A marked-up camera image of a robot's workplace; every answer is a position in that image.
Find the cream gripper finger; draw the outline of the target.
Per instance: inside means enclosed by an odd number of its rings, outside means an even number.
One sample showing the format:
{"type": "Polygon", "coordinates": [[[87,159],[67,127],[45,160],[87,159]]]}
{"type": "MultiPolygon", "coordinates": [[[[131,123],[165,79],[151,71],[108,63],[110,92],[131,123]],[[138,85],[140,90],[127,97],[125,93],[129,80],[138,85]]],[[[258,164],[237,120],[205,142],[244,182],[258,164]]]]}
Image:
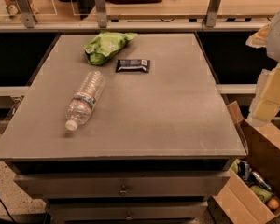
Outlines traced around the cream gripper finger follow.
{"type": "Polygon", "coordinates": [[[280,111],[280,63],[259,75],[255,97],[249,108],[247,122],[254,127],[270,123],[280,111]]]}
{"type": "Polygon", "coordinates": [[[257,32],[252,34],[245,42],[251,48],[265,48],[267,46],[269,24],[264,25],[257,32]]]}

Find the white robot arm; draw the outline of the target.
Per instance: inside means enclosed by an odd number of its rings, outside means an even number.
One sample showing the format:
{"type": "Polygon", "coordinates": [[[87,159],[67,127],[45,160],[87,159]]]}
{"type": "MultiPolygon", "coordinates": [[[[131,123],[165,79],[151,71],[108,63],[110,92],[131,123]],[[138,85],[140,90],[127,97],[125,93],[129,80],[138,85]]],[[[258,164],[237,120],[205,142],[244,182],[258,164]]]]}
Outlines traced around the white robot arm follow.
{"type": "Polygon", "coordinates": [[[261,127],[271,122],[280,111],[280,10],[269,24],[252,34],[245,43],[251,48],[266,48],[267,56],[277,61],[272,71],[261,71],[255,98],[249,108],[247,121],[254,127],[261,127]]]}

